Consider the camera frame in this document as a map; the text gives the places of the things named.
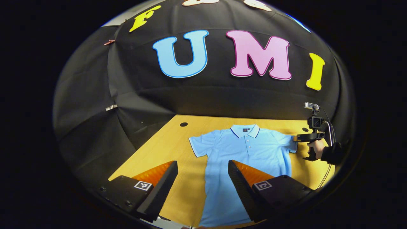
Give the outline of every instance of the letter m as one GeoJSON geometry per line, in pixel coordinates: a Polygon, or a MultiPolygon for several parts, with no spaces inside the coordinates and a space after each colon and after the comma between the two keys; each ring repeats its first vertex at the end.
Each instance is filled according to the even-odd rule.
{"type": "Polygon", "coordinates": [[[259,75],[264,75],[273,60],[273,68],[269,75],[274,79],[289,80],[291,73],[288,64],[288,41],[280,37],[270,37],[266,48],[246,31],[232,30],[226,36],[233,39],[236,52],[236,65],[230,73],[238,77],[251,76],[253,69],[249,67],[249,58],[259,75]]]}

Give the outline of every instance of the metal clip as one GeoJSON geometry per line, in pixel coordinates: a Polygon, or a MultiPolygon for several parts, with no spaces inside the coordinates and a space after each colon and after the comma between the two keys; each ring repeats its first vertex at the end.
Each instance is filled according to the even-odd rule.
{"type": "Polygon", "coordinates": [[[108,42],[105,43],[105,45],[111,44],[113,42],[115,42],[116,40],[109,40],[108,42]]]}
{"type": "Polygon", "coordinates": [[[111,109],[116,108],[116,107],[117,107],[116,104],[115,104],[115,105],[111,105],[110,107],[106,107],[106,111],[111,110],[111,109]]]}

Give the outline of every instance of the blue letter u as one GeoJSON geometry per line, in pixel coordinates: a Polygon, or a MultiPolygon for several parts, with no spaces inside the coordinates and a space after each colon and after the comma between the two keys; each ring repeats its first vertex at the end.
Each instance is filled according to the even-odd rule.
{"type": "Polygon", "coordinates": [[[193,60],[190,64],[179,65],[175,60],[174,46],[176,37],[167,37],[153,44],[157,51],[158,62],[161,71],[169,77],[185,78],[200,73],[208,62],[206,54],[205,37],[207,30],[196,30],[184,34],[184,38],[190,40],[193,60]]]}

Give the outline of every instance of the light blue polo shirt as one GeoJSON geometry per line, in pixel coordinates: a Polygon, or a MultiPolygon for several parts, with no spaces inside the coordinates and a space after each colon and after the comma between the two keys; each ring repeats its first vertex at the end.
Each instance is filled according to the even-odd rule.
{"type": "Polygon", "coordinates": [[[200,226],[215,227],[250,222],[228,174],[228,161],[236,160],[272,176],[291,176],[289,152],[297,151],[291,135],[262,129],[256,124],[233,125],[189,141],[197,157],[208,156],[205,170],[205,207],[200,226]]]}

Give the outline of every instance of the human hand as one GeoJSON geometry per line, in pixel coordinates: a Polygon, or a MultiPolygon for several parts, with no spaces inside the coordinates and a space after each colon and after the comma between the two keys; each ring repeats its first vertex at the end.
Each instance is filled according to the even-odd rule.
{"type": "Polygon", "coordinates": [[[315,151],[315,154],[316,154],[315,157],[316,157],[317,159],[321,159],[321,157],[322,157],[322,152],[323,152],[323,150],[324,150],[324,148],[325,148],[324,143],[322,142],[322,140],[316,140],[316,141],[314,141],[314,142],[312,142],[312,143],[307,143],[306,145],[309,146],[309,147],[313,147],[313,148],[314,148],[314,151],[315,151]]]}

